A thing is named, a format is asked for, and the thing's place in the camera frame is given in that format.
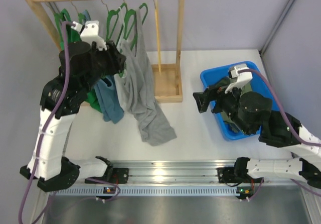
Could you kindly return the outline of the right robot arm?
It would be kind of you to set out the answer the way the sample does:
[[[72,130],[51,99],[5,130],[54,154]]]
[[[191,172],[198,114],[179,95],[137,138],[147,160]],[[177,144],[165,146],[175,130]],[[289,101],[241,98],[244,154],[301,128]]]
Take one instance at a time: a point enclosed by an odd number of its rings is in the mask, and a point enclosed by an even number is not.
[[[242,93],[239,88],[226,92],[223,82],[193,93],[198,111],[206,112],[214,101],[212,113],[225,113],[243,134],[260,131],[260,142],[296,155],[281,160],[239,157],[233,168],[234,179],[240,183],[263,178],[292,179],[320,188],[320,139],[290,114],[284,119],[280,111],[272,110],[272,99],[253,91]]]

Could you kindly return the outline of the grey tank top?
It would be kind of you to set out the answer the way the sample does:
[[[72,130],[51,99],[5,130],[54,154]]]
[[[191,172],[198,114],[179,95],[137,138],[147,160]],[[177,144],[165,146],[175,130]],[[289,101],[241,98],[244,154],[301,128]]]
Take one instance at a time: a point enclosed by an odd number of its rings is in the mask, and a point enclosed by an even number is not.
[[[177,137],[174,128],[158,104],[154,93],[154,78],[143,37],[140,10],[136,9],[136,46],[122,41],[126,54],[126,110],[134,116],[143,142],[158,146]]]

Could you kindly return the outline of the yellow hanger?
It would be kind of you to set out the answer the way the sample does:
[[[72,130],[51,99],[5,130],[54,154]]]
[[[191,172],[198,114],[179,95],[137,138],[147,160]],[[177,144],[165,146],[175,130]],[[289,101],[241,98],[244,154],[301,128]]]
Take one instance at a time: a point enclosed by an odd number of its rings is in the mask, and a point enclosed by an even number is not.
[[[153,0],[154,14],[155,14],[155,29],[156,29],[156,44],[157,44],[157,65],[158,72],[162,73],[162,61],[161,61],[161,41],[159,33],[159,18],[158,18],[158,3],[157,0]]]

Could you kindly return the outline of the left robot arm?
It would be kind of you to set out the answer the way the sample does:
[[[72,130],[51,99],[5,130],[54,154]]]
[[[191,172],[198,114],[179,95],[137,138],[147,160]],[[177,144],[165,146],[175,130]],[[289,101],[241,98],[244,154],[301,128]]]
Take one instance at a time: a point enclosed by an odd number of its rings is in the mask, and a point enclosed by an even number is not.
[[[101,49],[96,42],[69,43],[59,53],[58,76],[43,88],[37,143],[20,174],[36,179],[44,192],[67,189],[81,179],[92,183],[113,178],[113,165],[106,158],[73,161],[63,156],[69,129],[87,94],[101,78],[123,70],[126,57],[113,41],[107,41],[106,47]]]

